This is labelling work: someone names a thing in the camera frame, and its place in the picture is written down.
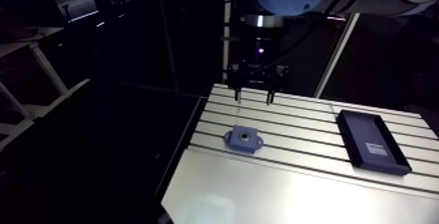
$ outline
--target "cable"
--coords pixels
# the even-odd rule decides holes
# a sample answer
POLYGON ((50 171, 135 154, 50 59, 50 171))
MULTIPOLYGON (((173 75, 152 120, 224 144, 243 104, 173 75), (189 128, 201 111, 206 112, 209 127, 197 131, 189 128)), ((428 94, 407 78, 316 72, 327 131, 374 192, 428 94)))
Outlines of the cable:
POLYGON ((273 65, 277 65, 278 63, 282 62, 283 60, 285 60, 287 57, 289 57, 289 55, 293 52, 294 48, 296 46, 298 46, 300 43, 302 43, 307 37, 309 37, 316 29, 317 29, 317 25, 320 23, 320 21, 324 20, 329 13, 334 10, 335 6, 337 6, 337 4, 340 2, 340 0, 333 0, 331 2, 331 4, 329 4, 329 6, 326 8, 325 12, 321 15, 320 18, 318 18, 317 20, 315 20, 312 25, 308 28, 308 30, 296 41, 294 42, 293 45, 291 45, 291 47, 289 48, 289 50, 287 50, 284 54, 282 54, 282 56, 280 56, 277 60, 268 63, 262 67, 259 67, 258 69, 254 70, 254 71, 250 71, 250 74, 254 74, 260 71, 263 71, 267 68, 272 67, 273 65))

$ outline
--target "white table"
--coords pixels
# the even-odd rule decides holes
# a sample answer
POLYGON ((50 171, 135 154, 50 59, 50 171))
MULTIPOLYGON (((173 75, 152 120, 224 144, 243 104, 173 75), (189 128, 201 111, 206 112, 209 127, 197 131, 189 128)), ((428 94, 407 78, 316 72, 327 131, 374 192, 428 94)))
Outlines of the white table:
POLYGON ((11 54, 15 51, 18 51, 22 48, 29 47, 35 60, 39 64, 40 68, 46 73, 47 77, 49 77, 52 84, 59 92, 59 97, 54 100, 48 106, 40 106, 35 104, 22 104, 18 101, 15 96, 8 90, 8 88, 0 82, 0 92, 10 101, 11 106, 8 108, 9 110, 15 110, 20 112, 23 115, 23 120, 19 124, 8 124, 8 123, 0 123, 0 133, 4 135, 8 135, 8 137, 4 138, 0 141, 0 152, 3 151, 3 148, 11 143, 18 135, 24 132, 26 129, 31 127, 34 124, 35 118, 42 118, 51 110, 53 110, 57 105, 63 102, 65 99, 68 99, 75 91, 80 89, 83 85, 89 82, 89 79, 85 79, 79 82, 77 85, 68 89, 63 80, 58 76, 57 72, 47 60, 45 54, 39 48, 38 40, 41 40, 45 37, 49 37, 57 32, 64 30, 61 27, 28 27, 29 29, 38 29, 37 34, 33 37, 29 37, 26 39, 20 39, 19 42, 12 42, 6 44, 0 44, 0 57, 11 54))
POLYGON ((276 94, 212 89, 162 205, 181 223, 439 223, 439 140, 420 115, 276 94), (413 172, 353 168, 335 117, 341 109, 379 114, 413 172), (265 146, 232 152, 222 136, 255 127, 265 146))

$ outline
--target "floor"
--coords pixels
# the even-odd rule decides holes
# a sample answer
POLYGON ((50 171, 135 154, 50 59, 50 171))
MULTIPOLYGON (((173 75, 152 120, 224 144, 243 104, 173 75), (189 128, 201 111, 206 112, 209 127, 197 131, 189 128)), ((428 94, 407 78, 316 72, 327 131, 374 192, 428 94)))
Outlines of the floor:
POLYGON ((13 223, 136 223, 159 202, 202 107, 196 96, 89 83, 2 153, 2 209, 13 223))

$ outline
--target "black tray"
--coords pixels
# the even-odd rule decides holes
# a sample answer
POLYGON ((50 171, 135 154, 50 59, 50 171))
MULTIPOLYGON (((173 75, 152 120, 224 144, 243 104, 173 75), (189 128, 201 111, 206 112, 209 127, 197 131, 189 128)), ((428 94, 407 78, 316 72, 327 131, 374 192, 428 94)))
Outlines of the black tray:
POLYGON ((355 167, 400 176, 412 171, 380 116, 342 110, 337 124, 355 167))

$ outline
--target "metal pole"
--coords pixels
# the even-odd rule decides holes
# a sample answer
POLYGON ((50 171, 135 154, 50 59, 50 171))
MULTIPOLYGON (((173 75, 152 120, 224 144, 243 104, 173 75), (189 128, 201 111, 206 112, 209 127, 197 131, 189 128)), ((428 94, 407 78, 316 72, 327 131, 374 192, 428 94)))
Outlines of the metal pole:
MULTIPOLYGON (((224 24, 228 24, 230 22, 230 14, 231 14, 231 4, 232 3, 224 3, 224 24)), ((230 37, 230 27, 228 25, 224 26, 224 39, 230 37)), ((227 70, 227 66, 229 64, 229 44, 228 40, 223 41, 223 70, 227 70)), ((223 82, 227 79, 227 74, 223 72, 223 82)))
POLYGON ((174 92, 175 94, 178 94, 179 91, 178 91, 177 70, 174 62, 174 53, 172 51, 171 36, 169 35, 168 21, 166 17, 165 5, 163 0, 159 0, 159 5, 160 5, 161 19, 163 20, 163 30, 166 40, 166 49, 168 51, 169 67, 171 69, 172 81, 174 82, 174 92))
POLYGON ((338 40, 337 45, 331 55, 331 58, 328 61, 325 72, 321 76, 316 91, 314 92, 315 98, 320 98, 321 94, 323 93, 323 90, 325 89, 326 84, 328 83, 328 80, 334 71, 338 59, 340 59, 340 56, 343 53, 344 47, 346 46, 346 43, 348 42, 349 37, 351 36, 353 28, 355 27, 355 24, 357 23, 359 17, 359 13, 351 15, 346 26, 344 27, 342 36, 340 37, 340 40, 338 40))

